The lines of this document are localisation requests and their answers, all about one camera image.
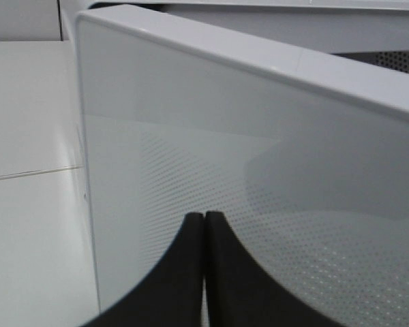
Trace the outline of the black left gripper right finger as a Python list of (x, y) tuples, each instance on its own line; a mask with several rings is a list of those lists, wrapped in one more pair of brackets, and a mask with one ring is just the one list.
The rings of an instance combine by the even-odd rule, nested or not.
[(248, 253), (223, 213), (205, 215), (205, 285), (211, 326), (330, 326), (331, 319), (276, 282)]

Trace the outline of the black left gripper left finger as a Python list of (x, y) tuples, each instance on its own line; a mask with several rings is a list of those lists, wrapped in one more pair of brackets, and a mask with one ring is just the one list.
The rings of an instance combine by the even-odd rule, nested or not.
[(86, 326), (199, 326), (205, 220), (186, 214), (157, 264), (121, 300)]

